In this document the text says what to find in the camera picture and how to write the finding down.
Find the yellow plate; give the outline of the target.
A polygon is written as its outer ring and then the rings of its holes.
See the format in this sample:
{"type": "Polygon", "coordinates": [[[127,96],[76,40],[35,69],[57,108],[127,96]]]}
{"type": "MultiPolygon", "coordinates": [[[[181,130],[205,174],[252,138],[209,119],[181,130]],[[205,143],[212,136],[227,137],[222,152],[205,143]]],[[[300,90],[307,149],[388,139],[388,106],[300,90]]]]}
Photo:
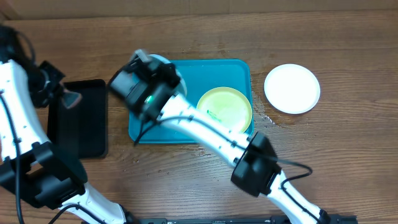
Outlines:
{"type": "Polygon", "coordinates": [[[249,100],[240,91],[230,87],[207,91],[199,99],[197,109],[233,131],[245,132],[252,120],[249,100]]]}

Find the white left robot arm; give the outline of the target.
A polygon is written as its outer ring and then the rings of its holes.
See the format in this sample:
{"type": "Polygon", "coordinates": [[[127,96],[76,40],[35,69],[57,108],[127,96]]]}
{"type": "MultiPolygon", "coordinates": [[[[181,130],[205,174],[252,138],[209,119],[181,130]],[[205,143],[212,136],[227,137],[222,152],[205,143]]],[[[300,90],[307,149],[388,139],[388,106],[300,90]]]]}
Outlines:
{"type": "Polygon", "coordinates": [[[25,54],[20,42],[24,37],[1,26],[1,187],[14,194],[19,223],[24,222],[22,202],[57,209],[52,223],[64,212],[85,223],[134,223],[130,212],[88,183],[79,158],[56,146],[44,132],[36,108],[58,98],[71,108],[81,95],[64,87],[64,74],[51,63],[36,64],[30,41],[30,55],[25,54]]]}

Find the grey-green sponge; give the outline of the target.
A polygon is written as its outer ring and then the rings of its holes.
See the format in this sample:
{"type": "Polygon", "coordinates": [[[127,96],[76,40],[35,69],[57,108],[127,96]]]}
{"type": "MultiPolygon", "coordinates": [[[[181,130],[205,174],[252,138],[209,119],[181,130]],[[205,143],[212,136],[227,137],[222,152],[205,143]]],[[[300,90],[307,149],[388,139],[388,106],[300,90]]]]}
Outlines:
{"type": "Polygon", "coordinates": [[[65,90],[62,95],[62,104],[69,110],[79,104],[81,99],[82,95],[80,93],[65,90]]]}

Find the light blue plate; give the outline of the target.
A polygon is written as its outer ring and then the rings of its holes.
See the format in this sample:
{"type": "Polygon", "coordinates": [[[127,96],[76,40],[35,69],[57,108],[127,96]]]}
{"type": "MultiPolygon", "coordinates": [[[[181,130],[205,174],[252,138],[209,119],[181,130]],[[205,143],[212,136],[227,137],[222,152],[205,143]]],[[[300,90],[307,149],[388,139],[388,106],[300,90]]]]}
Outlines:
{"type": "MultiPolygon", "coordinates": [[[[171,61],[161,55],[157,54],[150,54],[151,57],[156,58],[157,60],[160,60],[163,63],[171,63],[171,61]]],[[[178,86],[175,88],[179,93],[183,94],[184,96],[187,95],[187,86],[185,83],[185,80],[183,79],[181,73],[178,71],[178,69],[175,69],[176,74],[180,77],[180,83],[178,86]]]]}

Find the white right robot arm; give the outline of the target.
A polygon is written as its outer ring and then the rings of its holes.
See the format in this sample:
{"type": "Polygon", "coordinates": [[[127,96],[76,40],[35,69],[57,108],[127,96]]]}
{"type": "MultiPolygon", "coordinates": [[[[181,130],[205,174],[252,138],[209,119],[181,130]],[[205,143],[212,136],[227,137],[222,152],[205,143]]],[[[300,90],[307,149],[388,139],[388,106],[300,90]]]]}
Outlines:
{"type": "Polygon", "coordinates": [[[211,149],[233,167],[234,185],[253,197],[267,197],[291,223],[331,222],[325,210],[292,186],[265,135],[233,131],[197,110],[180,92],[184,85],[173,63],[150,57],[125,64],[108,88],[143,123],[174,129],[211,149]]]}

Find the white plate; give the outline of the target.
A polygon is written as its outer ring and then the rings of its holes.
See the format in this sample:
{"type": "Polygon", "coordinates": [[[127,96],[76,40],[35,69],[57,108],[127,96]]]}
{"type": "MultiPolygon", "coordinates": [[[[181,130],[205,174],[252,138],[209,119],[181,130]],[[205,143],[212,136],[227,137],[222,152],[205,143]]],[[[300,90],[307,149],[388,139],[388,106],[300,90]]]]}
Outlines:
{"type": "Polygon", "coordinates": [[[279,65],[267,74],[264,93],[275,109],[287,114],[302,114],[318,103],[321,88],[309,69],[289,63],[279,65]]]}

